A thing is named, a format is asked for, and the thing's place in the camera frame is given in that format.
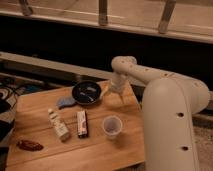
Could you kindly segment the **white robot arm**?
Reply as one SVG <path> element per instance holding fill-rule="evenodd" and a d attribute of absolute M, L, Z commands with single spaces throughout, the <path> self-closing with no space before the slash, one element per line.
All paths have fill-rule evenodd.
<path fill-rule="evenodd" d="M 200 171 L 192 116 L 210 101 L 201 80 L 139 65 L 133 56 L 112 59 L 107 90 L 122 94 L 130 77 L 145 85 L 142 117 L 146 171 Z"/>

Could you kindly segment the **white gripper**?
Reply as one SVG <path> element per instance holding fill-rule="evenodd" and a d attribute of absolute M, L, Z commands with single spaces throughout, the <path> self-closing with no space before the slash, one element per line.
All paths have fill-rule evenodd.
<path fill-rule="evenodd" d="M 105 89 L 103 89 L 99 99 L 103 99 L 105 95 L 108 95 L 110 90 L 111 92 L 118 93 L 121 102 L 125 103 L 122 92 L 124 90 L 126 80 L 127 80 L 127 77 L 125 75 L 114 72 L 109 82 L 109 88 L 106 87 Z"/>

